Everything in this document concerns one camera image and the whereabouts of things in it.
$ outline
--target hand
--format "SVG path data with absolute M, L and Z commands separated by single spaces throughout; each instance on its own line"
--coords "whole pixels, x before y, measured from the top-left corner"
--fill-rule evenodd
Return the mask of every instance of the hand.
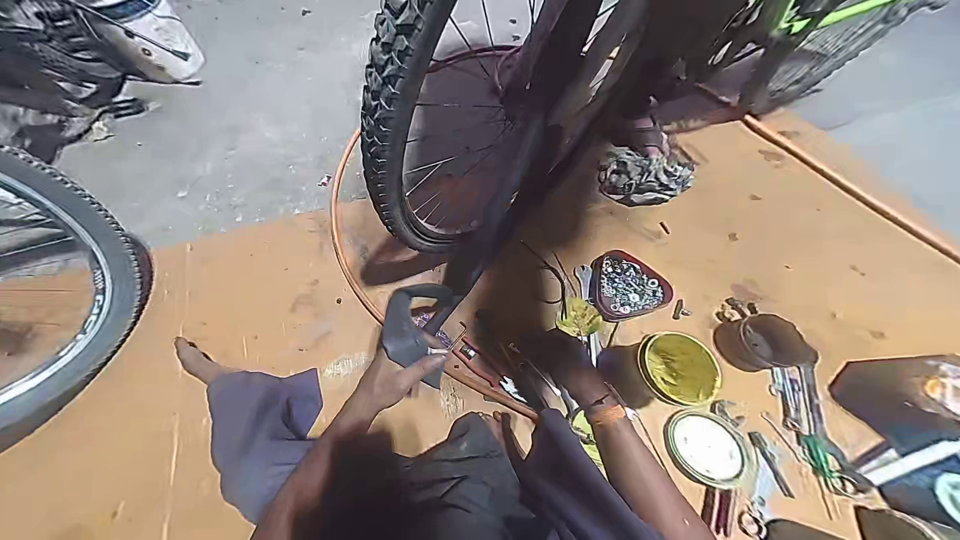
M 564 331 L 553 329 L 528 335 L 520 341 L 519 349 L 565 387 L 580 405 L 591 404 L 610 393 L 603 376 L 590 363 L 583 342 Z
M 432 335 L 427 336 L 427 341 L 431 347 L 437 349 L 443 346 L 440 340 Z M 387 357 L 386 351 L 380 346 L 348 402 L 352 406 L 361 407 L 372 418 L 381 410 L 398 404 L 408 396 L 423 377 L 443 367 L 446 358 L 447 355 L 427 355 L 409 367 L 401 368 Z

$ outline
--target green bicycle frame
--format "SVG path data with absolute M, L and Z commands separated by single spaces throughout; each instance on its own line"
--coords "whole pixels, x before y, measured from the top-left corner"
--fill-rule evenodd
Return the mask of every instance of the green bicycle frame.
M 883 6 L 885 4 L 890 4 L 891 2 L 899 2 L 902 0 L 865 0 L 864 2 L 858 2 L 852 6 L 847 6 L 842 10 L 837 10 L 830 13 L 824 20 L 820 21 L 820 24 L 817 25 L 817 28 L 824 28 L 831 24 L 836 24 L 842 20 L 848 19 L 850 17 L 859 15 L 870 10 L 874 10 Z M 793 2 L 790 2 L 790 7 L 786 11 L 786 16 L 783 18 L 783 21 L 780 23 L 778 29 L 784 30 L 789 35 L 797 34 L 806 28 L 806 25 L 810 23 L 809 18 L 793 20 L 794 15 Z

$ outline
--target orange bracelet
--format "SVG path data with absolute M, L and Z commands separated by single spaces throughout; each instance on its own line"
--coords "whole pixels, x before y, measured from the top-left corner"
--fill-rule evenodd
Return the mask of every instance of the orange bracelet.
M 621 418 L 627 417 L 627 411 L 624 410 L 623 405 L 614 404 L 607 405 L 604 407 L 597 407 L 591 410 L 584 410 L 584 414 L 587 416 L 587 421 L 591 425 L 601 425 L 614 422 Z

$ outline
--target red tray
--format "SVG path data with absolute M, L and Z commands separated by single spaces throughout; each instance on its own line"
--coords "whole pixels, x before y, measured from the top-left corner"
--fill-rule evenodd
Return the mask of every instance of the red tray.
M 626 260 L 632 262 L 640 267 L 640 270 L 646 276 L 656 279 L 660 282 L 660 285 L 663 287 L 663 300 L 656 307 L 650 307 L 648 309 L 641 309 L 640 311 L 635 311 L 633 313 L 628 313 L 624 315 L 618 311 L 613 311 L 610 308 L 610 300 L 600 294 L 600 273 L 603 270 L 603 260 L 604 258 L 619 258 L 621 260 Z M 620 321 L 626 321 L 627 319 L 633 319 L 640 315 L 645 315 L 651 311 L 656 311 L 664 306 L 669 306 L 673 302 L 673 286 L 669 281 L 666 280 L 659 272 L 653 268 L 647 266 L 640 259 L 630 255 L 629 253 L 621 250 L 612 250 L 601 255 L 600 257 L 593 260 L 593 263 L 590 265 L 590 268 L 593 270 L 593 276 L 590 278 L 590 298 L 593 300 L 593 304 L 596 306 L 597 311 L 600 311 L 600 316 L 603 317 L 603 320 L 609 323 L 616 323 Z

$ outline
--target bare foot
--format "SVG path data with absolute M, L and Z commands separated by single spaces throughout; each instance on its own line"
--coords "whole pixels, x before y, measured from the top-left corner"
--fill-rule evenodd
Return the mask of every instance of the bare foot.
M 183 369 L 190 375 L 202 380 L 204 384 L 210 384 L 221 375 L 240 371 L 211 360 L 196 345 L 183 337 L 174 339 L 174 349 L 177 350 L 177 358 L 180 360 Z
M 487 427 L 493 432 L 493 438 L 496 439 L 496 442 L 500 445 L 500 448 L 506 450 L 507 447 L 503 442 L 503 425 L 500 423 L 500 413 L 495 412 L 494 416 L 491 416 L 486 412 L 479 412 L 477 414 L 480 415 L 480 418 L 483 418 L 483 421 L 487 424 Z

